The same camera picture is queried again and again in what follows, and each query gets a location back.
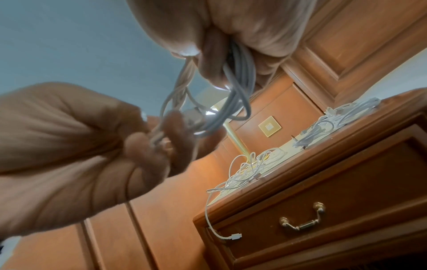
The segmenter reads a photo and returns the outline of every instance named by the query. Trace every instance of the drawer handle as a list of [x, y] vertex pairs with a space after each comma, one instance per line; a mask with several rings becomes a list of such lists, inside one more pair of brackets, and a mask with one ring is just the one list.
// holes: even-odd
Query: drawer handle
[[305, 229], [305, 228], [308, 228], [308, 227], [311, 227], [311, 226], [314, 226], [314, 225], [320, 223], [320, 214], [322, 214], [326, 211], [326, 207], [321, 202], [315, 202], [313, 205], [313, 209], [316, 211], [316, 214], [317, 214], [317, 219], [315, 219], [315, 220], [311, 220], [311, 221], [304, 223], [304, 224], [301, 224], [299, 226], [292, 226], [289, 223], [289, 219], [282, 217], [279, 219], [279, 223], [282, 227], [290, 227], [290, 228], [292, 228], [294, 230], [298, 230], [298, 231]]

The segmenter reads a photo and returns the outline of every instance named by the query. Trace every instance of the wooden drawer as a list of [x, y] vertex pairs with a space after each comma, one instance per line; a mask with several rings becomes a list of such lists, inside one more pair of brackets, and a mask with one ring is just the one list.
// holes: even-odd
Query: wooden drawer
[[[315, 202], [326, 207], [319, 224], [300, 231], [279, 224], [281, 217], [295, 226], [315, 219]], [[427, 133], [412, 125], [215, 224], [221, 235], [241, 233], [242, 239], [214, 242], [230, 269], [245, 269], [423, 216]]]

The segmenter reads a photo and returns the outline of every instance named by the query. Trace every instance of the wooden dresser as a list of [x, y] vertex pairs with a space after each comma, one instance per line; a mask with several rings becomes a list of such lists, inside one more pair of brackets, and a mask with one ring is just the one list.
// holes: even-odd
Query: wooden dresser
[[427, 89], [383, 100], [208, 215], [219, 234], [242, 234], [219, 240], [194, 218], [212, 269], [334, 270], [426, 251]]

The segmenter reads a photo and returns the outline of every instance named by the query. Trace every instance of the gold switch plate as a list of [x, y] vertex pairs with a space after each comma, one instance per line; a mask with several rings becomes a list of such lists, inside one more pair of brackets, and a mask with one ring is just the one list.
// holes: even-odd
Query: gold switch plate
[[272, 116], [265, 119], [258, 126], [267, 137], [270, 137], [282, 128]]

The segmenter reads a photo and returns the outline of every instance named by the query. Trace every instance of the white cable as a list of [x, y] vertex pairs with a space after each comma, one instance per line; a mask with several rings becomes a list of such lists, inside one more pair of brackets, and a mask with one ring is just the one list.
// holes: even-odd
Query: white cable
[[[270, 159], [271, 153], [273, 153], [273, 151], [279, 151], [280, 155], [277, 155], [277, 156]], [[267, 166], [271, 166], [271, 168], [272, 168], [273, 167], [272, 165], [276, 165], [275, 163], [278, 162], [279, 160], [281, 160], [285, 155], [286, 155], [286, 152], [284, 152], [282, 149], [271, 148], [271, 149], [268, 149], [268, 150], [262, 152], [257, 157], [255, 156], [255, 152], [252, 152], [250, 154], [249, 158], [246, 157], [245, 155], [238, 155], [237, 157], [235, 157], [233, 159], [233, 161], [230, 164], [230, 168], [228, 170], [228, 177], [229, 178], [227, 179], [227, 181], [217, 185], [213, 189], [207, 190], [207, 193], [209, 193], [209, 196], [208, 196], [208, 200], [206, 201], [206, 205], [205, 205], [205, 218], [206, 218], [206, 222], [208, 223], [210, 230], [212, 231], [212, 233], [216, 237], [218, 237], [219, 239], [223, 239], [223, 240], [237, 240], [237, 239], [242, 238], [242, 234], [232, 234], [231, 236], [224, 237], [224, 236], [219, 235], [214, 230], [214, 228], [212, 227], [212, 224], [210, 223], [209, 218], [208, 218], [208, 205], [209, 205], [209, 201], [212, 197], [212, 194], [215, 192], [221, 192], [224, 190], [234, 190], [234, 189], [239, 189], [239, 188], [243, 187], [247, 183], [249, 183], [252, 180], [254, 180], [255, 178], [257, 178], [257, 176], [260, 174], [260, 172], [263, 172], [263, 169], [265, 169]], [[239, 170], [237, 170], [237, 172], [234, 175], [231, 175], [231, 168], [232, 168], [234, 162], [239, 157], [246, 157], [246, 162], [243, 162], [242, 164], [240, 164]], [[231, 184], [233, 182], [237, 183], [237, 185], [231, 186]]]
[[302, 139], [294, 139], [296, 141], [294, 147], [308, 147], [315, 139], [370, 114], [380, 102], [379, 98], [374, 97], [360, 103], [348, 103], [336, 109], [328, 107], [325, 115], [319, 117], [317, 122], [301, 132], [301, 135], [304, 136]]
[[[196, 65], [192, 57], [187, 57], [184, 67], [179, 73], [175, 83], [174, 90], [167, 96], [160, 110], [160, 119], [163, 119], [169, 103], [172, 103], [172, 109], [180, 110], [187, 97], [194, 104], [195, 109], [199, 112], [198, 119], [186, 119], [187, 124], [194, 131], [197, 137], [204, 137], [212, 134], [220, 128], [227, 119], [243, 121], [250, 117], [251, 108], [249, 98], [254, 92], [256, 70], [252, 54], [249, 49], [233, 40], [230, 42], [231, 58], [233, 59], [234, 71], [231, 70], [228, 63], [223, 66], [223, 71], [230, 82], [227, 86], [230, 94], [219, 111], [214, 111], [199, 104], [191, 95], [188, 85], [196, 72]], [[246, 110], [245, 116], [234, 116], [242, 107]], [[212, 116], [206, 117], [205, 113], [209, 111]], [[160, 125], [151, 132], [151, 142], [157, 143], [165, 137], [160, 129]]]

